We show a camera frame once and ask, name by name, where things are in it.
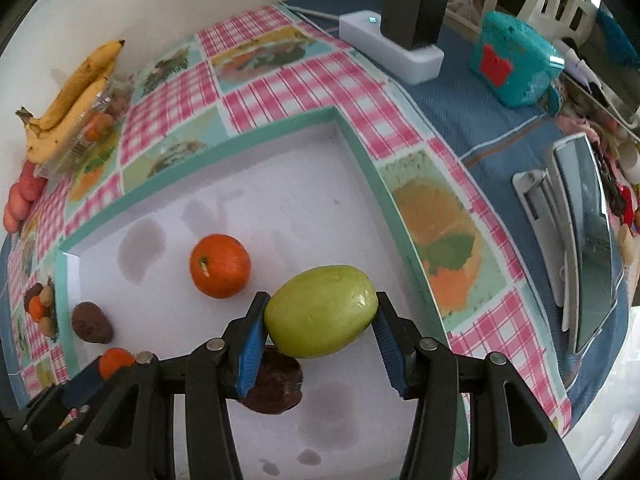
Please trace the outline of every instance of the banana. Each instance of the banana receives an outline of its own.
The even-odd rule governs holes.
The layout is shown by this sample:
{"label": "banana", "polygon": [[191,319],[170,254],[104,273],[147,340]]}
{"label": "banana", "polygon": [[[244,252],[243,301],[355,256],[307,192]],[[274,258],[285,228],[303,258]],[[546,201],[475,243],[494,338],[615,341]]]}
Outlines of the banana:
{"label": "banana", "polygon": [[124,40],[113,40],[98,47],[84,60],[75,72],[66,80],[58,96],[50,104],[49,109],[39,118],[30,120],[31,124],[41,130],[50,130],[58,126],[67,112],[78,100],[80,94],[94,81],[107,67],[113,70],[114,60],[120,53]]}
{"label": "banana", "polygon": [[16,112],[26,124],[24,129],[27,135],[27,158],[34,164],[45,164],[56,155],[60,147],[64,147],[69,137],[76,131],[76,122],[95,101],[95,97],[101,93],[107,85],[105,74],[110,73],[107,67],[100,75],[81,93],[71,109],[66,113],[60,123],[51,130],[43,130],[28,118],[29,113],[21,108]]}

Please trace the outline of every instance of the white wall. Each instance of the white wall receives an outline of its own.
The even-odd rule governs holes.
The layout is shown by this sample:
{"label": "white wall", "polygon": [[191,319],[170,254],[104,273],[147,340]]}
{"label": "white wall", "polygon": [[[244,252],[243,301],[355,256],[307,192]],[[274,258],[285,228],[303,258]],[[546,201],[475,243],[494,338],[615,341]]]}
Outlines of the white wall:
{"label": "white wall", "polygon": [[129,74],[201,28],[277,1],[39,0],[0,57],[0,207],[24,161],[24,131],[14,111],[43,113],[95,47],[126,39],[117,71]]}

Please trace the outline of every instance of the tangerine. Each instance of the tangerine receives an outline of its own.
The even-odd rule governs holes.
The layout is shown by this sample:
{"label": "tangerine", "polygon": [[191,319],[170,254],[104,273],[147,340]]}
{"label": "tangerine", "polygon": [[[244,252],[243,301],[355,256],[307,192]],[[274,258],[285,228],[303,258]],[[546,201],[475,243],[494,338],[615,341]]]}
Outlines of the tangerine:
{"label": "tangerine", "polygon": [[200,292],[224,300],[240,292],[249,281],[251,259],[235,238],[212,234],[193,248],[190,271]]}
{"label": "tangerine", "polygon": [[29,300],[29,315],[36,323],[47,315],[47,310],[38,296],[34,296]]}
{"label": "tangerine", "polygon": [[114,346],[109,348],[98,360],[98,372],[105,381],[125,366],[131,366],[136,362],[135,357],[124,348]]}

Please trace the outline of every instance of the green fruit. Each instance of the green fruit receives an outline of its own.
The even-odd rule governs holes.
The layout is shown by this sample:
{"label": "green fruit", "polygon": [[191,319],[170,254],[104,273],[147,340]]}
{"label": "green fruit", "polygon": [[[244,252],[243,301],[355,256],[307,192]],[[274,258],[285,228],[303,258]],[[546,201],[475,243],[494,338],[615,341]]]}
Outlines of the green fruit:
{"label": "green fruit", "polygon": [[322,357],[353,342],[378,309],[376,289],[350,266],[306,270],[273,295],[264,311],[271,340],[291,357]]}

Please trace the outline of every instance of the blue cloth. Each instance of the blue cloth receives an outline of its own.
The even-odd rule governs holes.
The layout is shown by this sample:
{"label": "blue cloth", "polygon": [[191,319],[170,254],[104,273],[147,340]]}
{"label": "blue cloth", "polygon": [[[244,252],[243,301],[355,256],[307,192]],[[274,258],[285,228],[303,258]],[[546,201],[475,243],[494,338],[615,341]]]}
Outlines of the blue cloth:
{"label": "blue cloth", "polygon": [[7,236],[0,251],[0,342],[2,343],[2,360],[4,363],[4,367],[0,368],[4,368],[1,372],[6,375],[0,379],[0,409],[7,416],[15,413],[17,407],[23,408],[29,401],[27,388],[20,375],[18,356],[15,351],[11,308],[9,306],[9,287],[8,285],[5,287],[7,283],[7,260],[10,251],[11,237]]}
{"label": "blue cloth", "polygon": [[[382,9],[382,0],[288,0],[287,3],[330,14]],[[336,26],[327,20],[313,18],[313,21],[325,29]],[[561,133],[536,105],[502,106],[468,68],[474,48],[470,42],[443,27],[437,45],[445,53],[438,78],[419,85],[399,83],[467,165],[514,238],[546,311],[560,375],[565,380],[577,373],[568,391],[572,424],[575,424],[602,387],[620,352],[628,324],[626,300],[618,302],[582,358],[568,353],[568,334],[561,331],[561,310],[556,307],[540,247],[511,184],[515,173],[545,167],[543,155]],[[474,150],[482,143],[491,145]],[[625,284],[618,295],[626,298]]]}
{"label": "blue cloth", "polygon": [[609,59],[618,65],[640,68],[640,57],[616,20],[606,12],[598,10],[596,21],[604,32]]}

